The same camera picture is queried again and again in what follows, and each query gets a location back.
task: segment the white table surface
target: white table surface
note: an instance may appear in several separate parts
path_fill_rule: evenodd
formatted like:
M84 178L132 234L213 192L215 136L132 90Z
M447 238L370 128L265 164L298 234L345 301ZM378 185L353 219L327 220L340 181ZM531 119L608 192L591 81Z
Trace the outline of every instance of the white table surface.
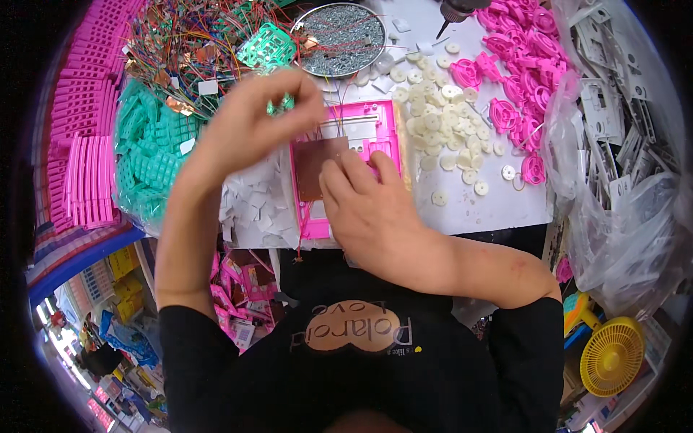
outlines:
M388 31L396 33L401 38L397 43L400 46L415 47L417 42L435 43L436 34L443 24L443 18L439 11L440 5L433 0L369 0L363 4L377 14L383 15L382 18ZM392 25L393 18L406 19L412 30L406 33L396 32ZM474 17L468 18L462 23L450 24L443 32L440 40L447 37L449 39L433 47L435 54L430 59L435 65L435 59L438 55L448 55L444 46L449 42L456 42L461 47L459 54L449 55L453 61L461 58L474 60L482 51L491 55L492 53L486 50L482 43L482 37L486 34L486 31ZM500 62L497 62L497 65L502 75L509 75ZM407 60L397 66L404 71L416 68ZM452 78L450 78L450 83L455 84ZM340 88L343 89L345 86L345 82L342 82ZM408 87L408 84L404 82L397 84L397 86ZM328 92L324 92L324 94L326 99L336 100L337 98L337 94L334 92L332 96ZM385 95L370 84L365 87L357 87L352 83L346 90L344 102L390 99L391 97L391 92ZM475 106L481 111L492 98L507 99L500 83L491 83L484 79ZM506 152L502 157L494 154L483 154L484 165L481 167L477 178L484 180L489 185L489 192L484 197L474 193L473 185L467 185L462 181L462 171L457 168L451 172L443 171L441 168L431 172L421 172L419 169L419 180L414 187L414 198L419 215L429 227L444 234L458 234L551 222L553 204L548 198L545 184L536 186L527 184L521 191L515 191L511 182L504 180L500 175L501 167L505 165L513 166L517 171L520 171L524 155L513 154L516 152L514 152L514 147L509 142L507 134L498 135L491 129L490 140L492 143L494 141L505 143ZM420 154L418 158L421 158L423 155L421 152L418 153ZM456 154L456 152L444 147L439 156L452 153ZM431 202L431 195L436 190L447 192L447 205L435 206ZM262 242L262 233L254 227L244 229L237 226L236 230L239 231L239 240L242 240L239 247L285 247L285 245L266 245L266 242ZM291 238L296 238L295 233L291 235Z

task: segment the white plastic part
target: white plastic part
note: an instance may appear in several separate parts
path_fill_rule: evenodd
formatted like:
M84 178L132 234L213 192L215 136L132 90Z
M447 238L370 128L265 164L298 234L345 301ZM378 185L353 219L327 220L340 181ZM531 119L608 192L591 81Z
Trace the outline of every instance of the white plastic part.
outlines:
M405 87L397 87L392 92L392 100L398 103L406 103L409 100L409 91Z
M417 42L416 47L421 55L433 55L433 45L430 42Z
M478 98L479 98L478 92L476 90L472 89L471 87L467 87L464 90L464 99L468 103L475 103Z
M418 51L407 54L407 60L409 60L410 62L416 62L417 60L420 60L422 57L423 56Z
M435 191L431 195L431 202L436 206L445 206L448 203L448 194L443 190Z
M474 182L474 192L482 197L489 193L489 184L482 180Z
M459 45L454 42L448 42L445 44L445 51L449 52L450 54L457 54L459 53Z
M430 80L431 82L435 82L436 76L437 76L436 70L433 68L426 68L423 70L423 77L426 80Z
M437 146L440 144L440 134L437 131L426 130L422 134L422 137L426 141L428 147Z
M479 125L477 127L477 135L481 140L488 140L491 137L491 131L486 125Z
M484 165L484 157L481 156L480 154L475 155L472 158L472 168L474 170L480 170L481 166L483 166L483 165Z
M409 106L409 114L412 116L423 116L423 111L426 109L426 103L422 100L416 100Z
M476 182L476 170L464 170L462 172L462 181L467 185Z
M455 162L457 162L457 166L460 167L462 170L468 170L472 168L472 156L469 152L469 149L460 150Z
M437 144L435 146L428 146L426 148L426 154L431 155L432 157L435 157L440 153L441 150L443 150L443 146L440 144Z
M440 118L437 114L427 114L423 120L426 122L426 127L431 131L440 129Z
M407 79L407 74L398 67L390 69L390 78L394 82L402 82Z
M421 71L417 71L416 69L412 69L409 71L407 74L407 81L412 83L413 85L419 84L421 81L423 81L423 75L421 75Z
M515 179L515 174L517 174L517 172L512 166L503 166L503 168L500 169L500 175L503 176L505 180Z
M493 153L499 157L503 156L505 154L505 144L501 143L500 141L496 141L493 144Z
M414 149L421 151L426 150L426 148L428 147L428 143L426 143L426 140L424 140L423 137L419 135L412 136L412 144L414 145Z
M456 163L454 155L445 155L440 159L440 167L445 171L453 171Z
M404 18L394 18L392 20L392 25L397 29L398 32L404 33L412 30L409 22Z
M418 66L418 68L419 68L420 70L424 70L424 69L430 68L430 66L431 66L431 61L430 61L430 59L427 58L427 57L422 57L422 58L420 58L420 59L418 59L418 60L416 61L416 65Z
M421 158L419 166L423 171L433 171L438 165L438 157L433 157L431 155Z
M447 69L450 67L450 64L453 63L453 59L449 58L447 55L439 55L435 62L441 68Z

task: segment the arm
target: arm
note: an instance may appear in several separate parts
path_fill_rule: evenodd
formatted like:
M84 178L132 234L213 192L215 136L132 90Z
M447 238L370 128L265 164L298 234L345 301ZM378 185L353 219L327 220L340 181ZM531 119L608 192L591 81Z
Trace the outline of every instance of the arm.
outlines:
M345 173L326 161L320 176L334 236L361 267L417 292L484 299L501 308L561 300L555 279L532 255L425 227L392 160L375 152L370 162L381 184L353 151L342 155Z
M295 97L295 108L268 116L267 102L285 94ZM299 71L244 80L225 98L171 189L157 248L159 310L185 306L216 320L209 274L224 179L312 129L323 116L319 90Z

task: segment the plastic bag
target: plastic bag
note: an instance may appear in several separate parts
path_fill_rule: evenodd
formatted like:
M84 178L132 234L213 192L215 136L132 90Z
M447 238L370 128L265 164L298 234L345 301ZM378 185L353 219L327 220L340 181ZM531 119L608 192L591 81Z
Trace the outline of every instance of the plastic bag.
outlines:
M570 17L562 14L574 13L578 5L574 0L555 1L556 21L568 22ZM577 76L572 73L564 75L549 102L540 152L556 205L569 219L564 235L577 287L589 292L609 317L644 319L690 273L692 237L686 227L693 227L693 193L690 167L684 162L683 111L669 74L637 18L622 1L605 1L604 6L615 32L627 38L639 57L644 78L651 78L646 84L653 124L658 139L674 151L682 176L671 172L650 176L622 197L618 211L605 211L578 169L573 125L582 119L571 87Z

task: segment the person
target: person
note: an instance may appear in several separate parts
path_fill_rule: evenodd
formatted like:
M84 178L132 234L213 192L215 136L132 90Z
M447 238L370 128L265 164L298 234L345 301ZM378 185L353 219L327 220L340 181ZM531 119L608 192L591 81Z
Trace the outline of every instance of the person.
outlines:
M269 117L267 102L285 94L295 108ZM222 183L325 110L300 71L244 80L175 180L155 269L171 431L553 432L563 388L555 279L530 254L427 228L382 152L369 162L379 179L353 151L343 170L328 160L319 176L334 237L361 269L306 279L300 304L238 356L209 291ZM280 287L292 289L283 277ZM453 296L499 307L488 348L451 315Z

